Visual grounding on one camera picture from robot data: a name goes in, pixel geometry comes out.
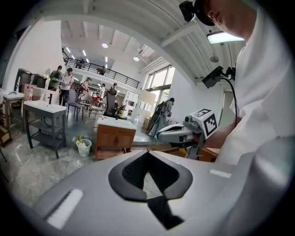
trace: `bottle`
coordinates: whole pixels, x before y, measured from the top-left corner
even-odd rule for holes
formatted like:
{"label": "bottle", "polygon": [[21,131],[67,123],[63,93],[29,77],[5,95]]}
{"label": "bottle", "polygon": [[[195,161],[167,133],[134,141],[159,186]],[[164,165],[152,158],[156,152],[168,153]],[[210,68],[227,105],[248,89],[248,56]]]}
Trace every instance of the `bottle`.
{"label": "bottle", "polygon": [[30,87],[28,101],[32,101],[32,100],[33,100],[33,87]]}

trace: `ceiling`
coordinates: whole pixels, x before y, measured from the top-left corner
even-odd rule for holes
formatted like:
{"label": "ceiling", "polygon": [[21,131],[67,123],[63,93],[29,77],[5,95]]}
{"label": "ceiling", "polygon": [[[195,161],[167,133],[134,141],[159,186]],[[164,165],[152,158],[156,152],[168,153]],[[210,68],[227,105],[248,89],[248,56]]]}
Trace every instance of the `ceiling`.
{"label": "ceiling", "polygon": [[68,47],[68,49],[70,50],[70,53],[69,53],[68,50],[66,49],[66,46],[62,46],[62,48],[65,50],[65,53],[67,54],[67,56],[70,58],[72,58],[72,55],[73,55],[75,59],[78,59],[78,60],[84,59],[84,61],[88,59],[90,63],[96,64],[96,65],[105,66],[107,64],[108,69],[111,69],[112,65],[115,62],[111,58],[108,58],[106,62],[105,56],[93,53],[91,51],[85,50],[86,56],[84,56],[82,49]]}
{"label": "ceiling", "polygon": [[[193,86],[217,66],[232,66],[244,41],[211,45],[207,34],[219,31],[194,19],[187,23],[179,9],[183,0],[51,0],[42,1],[24,20],[61,20],[62,45],[123,60],[140,70],[145,63],[135,63],[135,48],[141,43],[154,51],[150,60],[162,56]],[[104,50],[103,42],[112,42]],[[218,57],[214,63],[212,56]]]}

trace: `railing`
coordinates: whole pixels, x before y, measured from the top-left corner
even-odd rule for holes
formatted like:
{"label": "railing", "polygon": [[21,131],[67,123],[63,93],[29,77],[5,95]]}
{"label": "railing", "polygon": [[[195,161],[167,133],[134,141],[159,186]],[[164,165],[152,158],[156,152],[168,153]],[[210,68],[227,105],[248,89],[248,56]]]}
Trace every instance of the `railing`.
{"label": "railing", "polygon": [[93,63],[88,63],[85,61],[82,62],[77,59],[68,58],[65,65],[72,67],[72,68],[78,68],[78,69],[94,72],[94,73],[97,73],[100,75],[104,75],[105,77],[125,83],[125,84],[130,85],[134,88],[137,88],[137,86],[139,84],[139,82],[134,79],[131,79],[125,75],[122,75],[122,74],[112,71],[110,69],[106,69],[106,68],[102,69],[102,66],[96,65]]}

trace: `white label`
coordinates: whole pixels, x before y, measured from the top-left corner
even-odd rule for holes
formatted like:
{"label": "white label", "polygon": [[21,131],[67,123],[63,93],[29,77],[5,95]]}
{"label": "white label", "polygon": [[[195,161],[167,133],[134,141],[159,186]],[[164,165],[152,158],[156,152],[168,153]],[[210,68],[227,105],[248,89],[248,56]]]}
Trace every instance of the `white label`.
{"label": "white label", "polygon": [[220,177],[223,177],[223,178],[230,178],[231,177],[231,174],[230,173],[226,173],[226,172],[222,172],[222,171],[217,171],[217,170],[210,170],[209,171],[210,174],[213,174],[213,175],[217,175],[217,176],[220,176]]}

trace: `ceiling light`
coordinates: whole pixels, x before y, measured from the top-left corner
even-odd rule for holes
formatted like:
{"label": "ceiling light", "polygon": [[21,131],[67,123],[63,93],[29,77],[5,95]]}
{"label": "ceiling light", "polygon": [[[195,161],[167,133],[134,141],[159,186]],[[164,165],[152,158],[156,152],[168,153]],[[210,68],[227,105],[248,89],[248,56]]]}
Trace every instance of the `ceiling light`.
{"label": "ceiling light", "polygon": [[235,37],[223,31],[208,34],[207,38],[211,44],[220,42],[244,41],[242,38]]}

